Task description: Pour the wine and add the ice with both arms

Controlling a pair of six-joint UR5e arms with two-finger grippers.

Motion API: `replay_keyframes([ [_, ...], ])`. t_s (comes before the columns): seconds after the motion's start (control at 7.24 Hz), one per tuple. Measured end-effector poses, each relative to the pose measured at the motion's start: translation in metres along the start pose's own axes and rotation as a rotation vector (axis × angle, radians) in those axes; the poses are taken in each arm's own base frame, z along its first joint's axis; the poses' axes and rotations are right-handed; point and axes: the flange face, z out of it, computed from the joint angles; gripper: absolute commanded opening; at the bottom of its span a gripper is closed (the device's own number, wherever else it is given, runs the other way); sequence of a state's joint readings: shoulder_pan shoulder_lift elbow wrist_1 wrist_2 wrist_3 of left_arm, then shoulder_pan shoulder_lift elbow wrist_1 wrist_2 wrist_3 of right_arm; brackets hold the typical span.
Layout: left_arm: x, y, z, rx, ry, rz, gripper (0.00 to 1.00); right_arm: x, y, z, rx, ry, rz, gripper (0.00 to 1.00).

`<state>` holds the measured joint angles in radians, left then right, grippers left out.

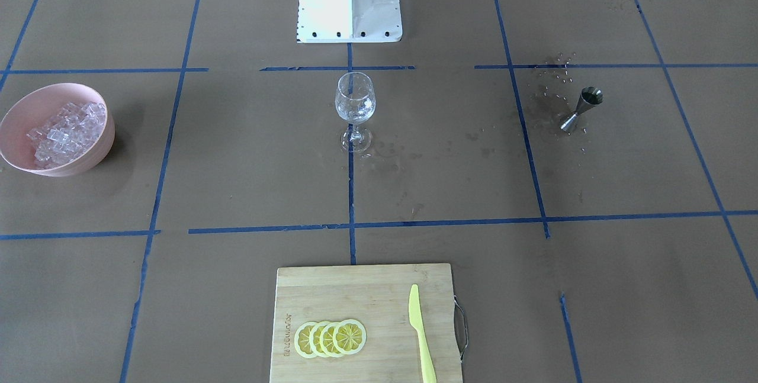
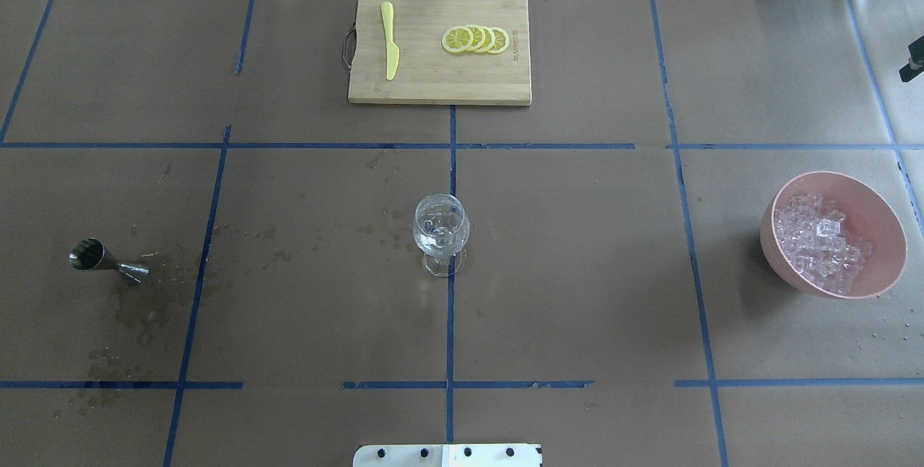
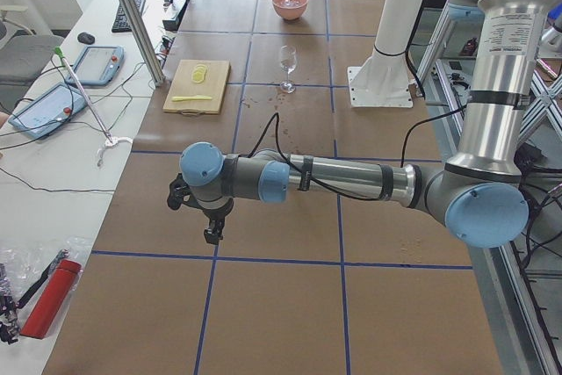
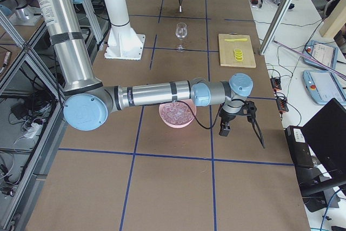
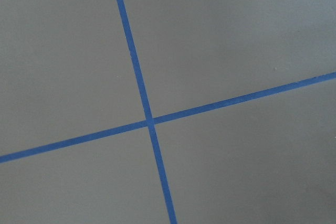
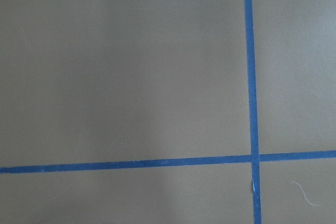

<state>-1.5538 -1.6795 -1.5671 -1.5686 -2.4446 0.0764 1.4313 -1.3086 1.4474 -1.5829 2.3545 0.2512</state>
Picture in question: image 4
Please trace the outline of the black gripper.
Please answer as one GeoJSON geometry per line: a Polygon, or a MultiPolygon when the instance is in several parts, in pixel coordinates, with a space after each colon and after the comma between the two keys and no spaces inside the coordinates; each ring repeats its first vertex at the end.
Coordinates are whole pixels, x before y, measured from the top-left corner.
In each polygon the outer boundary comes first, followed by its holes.
{"type": "Polygon", "coordinates": [[[255,123],[256,106],[253,101],[235,100],[224,104],[219,116],[221,117],[219,136],[228,136],[231,131],[230,121],[236,116],[246,116],[248,122],[255,123]]]}

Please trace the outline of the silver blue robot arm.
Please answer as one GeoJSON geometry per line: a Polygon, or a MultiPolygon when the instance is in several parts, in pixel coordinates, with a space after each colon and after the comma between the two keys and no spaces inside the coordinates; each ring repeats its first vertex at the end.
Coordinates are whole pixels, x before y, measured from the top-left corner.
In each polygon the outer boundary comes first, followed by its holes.
{"type": "Polygon", "coordinates": [[[248,101],[252,79],[243,73],[229,81],[177,81],[134,87],[106,87],[93,72],[72,0],[37,0],[65,79],[63,113],[74,128],[90,131],[100,127],[109,114],[127,107],[192,100],[198,107],[219,105],[220,135],[227,136],[230,121],[246,116],[259,131],[256,107],[248,101]]]}

